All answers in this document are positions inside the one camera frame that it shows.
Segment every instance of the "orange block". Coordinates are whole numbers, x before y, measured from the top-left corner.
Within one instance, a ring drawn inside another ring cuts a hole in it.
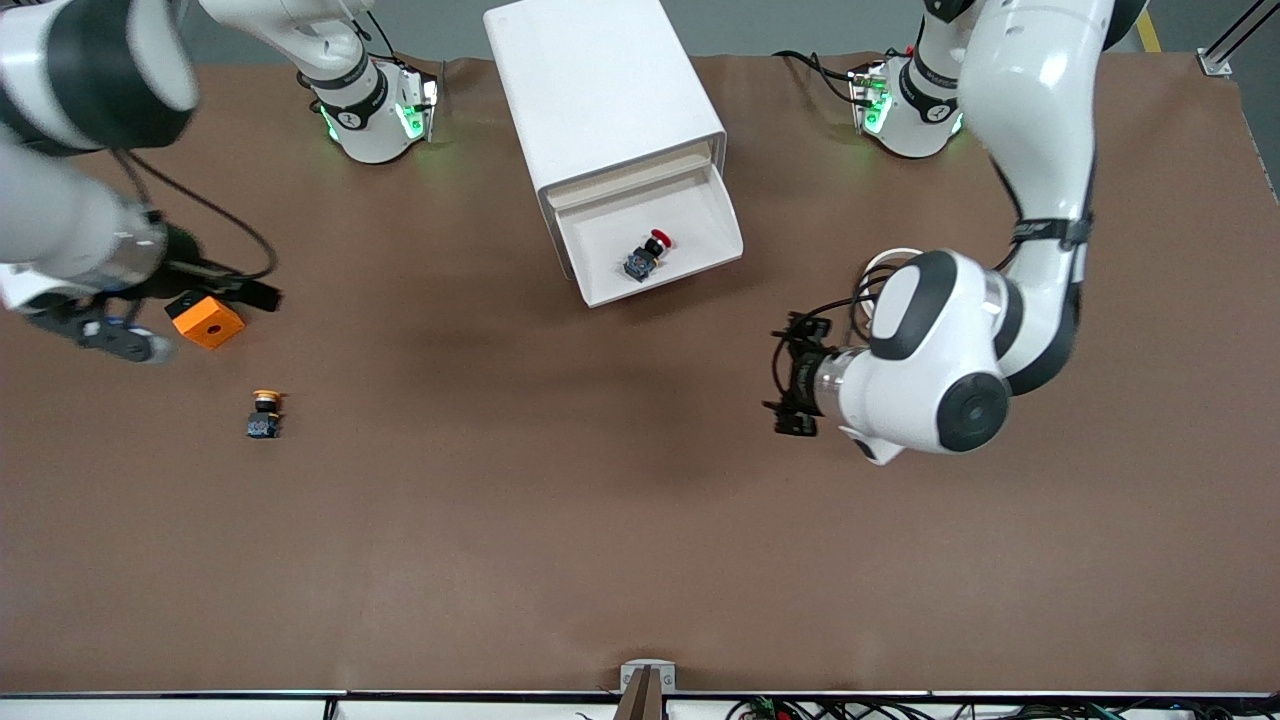
[[[173,327],[191,342],[215,350],[244,329],[244,320],[230,307],[206,297],[174,318]]]

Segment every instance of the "brown table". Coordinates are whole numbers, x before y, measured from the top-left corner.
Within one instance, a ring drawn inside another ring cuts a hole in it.
[[[884,247],[996,261],[1010,204],[966,133],[895,159],[794,63],[695,64],[746,254],[596,310],[490,63],[385,167],[291,68],[202,69],[145,155],[275,240],[285,305],[157,368],[0,316],[0,688],[589,689],[635,656],[716,689],[1280,684],[1280,211],[1235,86],[1103,60],[1075,357],[987,448],[881,469],[772,433],[768,333]],[[243,437],[262,386],[279,441]]]

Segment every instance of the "gray floor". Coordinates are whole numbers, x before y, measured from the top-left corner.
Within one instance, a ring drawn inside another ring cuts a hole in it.
[[[383,0],[378,17],[396,49],[428,59],[490,58],[481,15],[509,0]],[[1253,0],[1151,0],[1166,51],[1210,45]],[[261,42],[214,23],[195,0],[183,36],[197,63],[282,63]],[[920,4],[904,0],[663,0],[692,55],[768,55],[792,49],[819,54],[905,47],[915,38]],[[1117,50],[1140,51],[1137,33]],[[1233,58],[1234,81],[1267,167],[1280,168],[1280,18],[1258,31]]]

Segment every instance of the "white box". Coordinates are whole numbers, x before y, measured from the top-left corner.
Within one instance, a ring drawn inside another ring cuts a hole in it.
[[[658,0],[521,0],[484,15],[564,274],[588,306],[742,256],[724,127]],[[622,272],[649,231],[675,246]]]

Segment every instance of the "brown tabletop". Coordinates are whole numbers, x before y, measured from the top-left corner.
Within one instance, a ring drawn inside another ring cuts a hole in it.
[[[0,315],[0,689],[590,689],[636,656],[714,689],[1280,685],[1280,211],[1235,86],[1103,59],[1075,357],[988,447],[874,468],[829,421],[773,434],[769,331],[886,247],[995,263],[1010,202],[968,133],[895,159],[796,63],[695,65],[746,252],[596,310],[493,64],[449,63],[438,142],[385,167],[292,68],[204,68],[143,155],[279,245],[285,304],[164,366]],[[278,441],[243,437],[259,387]]]

